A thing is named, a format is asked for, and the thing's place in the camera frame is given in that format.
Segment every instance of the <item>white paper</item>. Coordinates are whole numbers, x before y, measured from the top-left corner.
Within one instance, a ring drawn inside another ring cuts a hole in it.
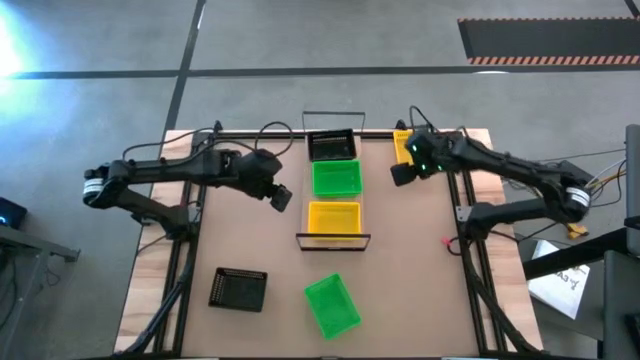
[[[548,241],[541,240],[536,246],[533,258],[554,251],[558,251],[558,248]],[[589,267],[580,265],[577,268],[529,280],[527,285],[532,296],[575,320],[588,276]]]

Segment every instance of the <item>gray floor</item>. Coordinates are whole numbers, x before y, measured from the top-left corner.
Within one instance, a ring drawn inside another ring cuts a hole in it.
[[[0,35],[9,34],[0,50],[13,51],[19,71],[177,69],[195,3],[0,0]],[[628,15],[622,0],[209,0],[192,68],[465,65],[458,17]],[[113,348],[140,228],[123,211],[82,205],[82,173],[128,145],[159,140],[174,86],[175,79],[0,81],[0,196],[28,207],[26,231],[82,249],[77,264],[52,264],[63,280],[38,295],[17,358]],[[486,127],[498,150],[544,159],[623,147],[624,126],[640,113],[640,73],[190,79],[177,128],[214,120],[229,129],[274,120],[301,127],[303,110],[366,111],[367,127],[389,127],[411,104],[439,127]],[[621,156],[575,163],[595,173]],[[510,200],[526,196],[506,191]],[[616,195],[612,186],[602,200]],[[597,236],[620,227],[623,214],[624,202],[594,209],[584,223]],[[595,341],[553,325],[559,316],[539,313],[546,349],[594,356]]]

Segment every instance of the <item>black plastic basket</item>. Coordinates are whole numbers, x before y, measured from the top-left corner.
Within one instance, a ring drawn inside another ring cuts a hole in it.
[[[267,287],[267,273],[217,268],[209,306],[260,312]]]
[[[307,134],[309,160],[351,160],[356,158],[353,129],[313,131]]]

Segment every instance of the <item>black rubber mat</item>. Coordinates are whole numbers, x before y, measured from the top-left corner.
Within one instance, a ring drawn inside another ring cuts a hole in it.
[[[640,18],[458,19],[473,65],[640,63]]]

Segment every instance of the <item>green plastic basket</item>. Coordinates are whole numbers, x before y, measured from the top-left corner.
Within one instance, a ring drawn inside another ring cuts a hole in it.
[[[360,325],[356,306],[339,274],[333,274],[304,289],[311,311],[325,340]]]
[[[360,160],[317,161],[311,170],[315,196],[349,197],[362,193]]]

